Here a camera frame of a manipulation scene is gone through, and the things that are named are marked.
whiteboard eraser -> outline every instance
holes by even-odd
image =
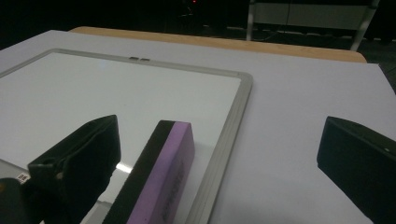
[[[161,120],[104,223],[172,223],[194,151],[190,123]]]

wooden table edge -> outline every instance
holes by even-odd
[[[188,44],[220,49],[236,49],[262,53],[273,53],[305,58],[334,60],[341,62],[367,63],[365,58],[360,53],[345,49],[321,49],[304,46],[261,43],[245,40],[233,40],[192,35],[171,35],[88,26],[80,26],[70,30],[70,32],[86,35],[104,35],[141,40],[162,41],[167,43]]]

silver frame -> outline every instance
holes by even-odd
[[[224,176],[225,169],[227,167],[228,160],[233,150],[233,143],[238,133],[242,117],[245,112],[246,105],[248,103],[248,97],[252,88],[253,78],[250,74],[243,72],[235,72],[228,70],[220,70],[214,68],[206,68],[200,66],[192,66],[178,63],[164,63],[152,61],[144,58],[127,58],[115,55],[106,55],[99,53],[91,53],[85,51],[77,51],[70,49],[50,49],[43,53],[36,55],[35,57],[20,63],[7,71],[0,74],[0,78],[11,74],[12,72],[21,69],[22,67],[37,61],[51,53],[62,53],[69,55],[77,55],[83,57],[91,57],[97,59],[104,59],[110,61],[118,61],[124,63],[137,63],[151,66],[158,66],[164,68],[172,68],[184,71],[192,71],[205,73],[215,76],[225,77],[236,77],[241,80],[240,86],[237,90],[233,104],[228,113],[227,119],[224,123],[223,129],[219,136],[219,140],[216,143],[213,154],[210,158],[209,164],[206,167],[203,180],[200,187],[198,188],[197,195],[191,206],[191,210],[187,217],[186,223],[207,223],[210,219],[212,208],[216,202],[216,198],[221,185],[221,180]],[[6,161],[0,159],[0,177],[13,175],[17,172],[21,172],[20,167],[16,167]]]

white table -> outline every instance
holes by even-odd
[[[51,31],[0,51],[0,71],[51,48],[253,75],[217,202],[204,211],[210,223],[371,223],[316,156],[327,116],[396,139],[396,97],[377,65]]]

black object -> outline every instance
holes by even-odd
[[[31,179],[25,184],[0,180],[0,223],[79,223],[106,189],[119,162],[117,117],[84,124],[28,164]]]
[[[134,169],[128,175],[119,195],[108,211],[104,224],[127,223],[174,124],[174,121],[169,120],[161,120],[158,123],[136,161]]]
[[[374,223],[396,223],[396,142],[358,123],[328,117],[322,170]]]

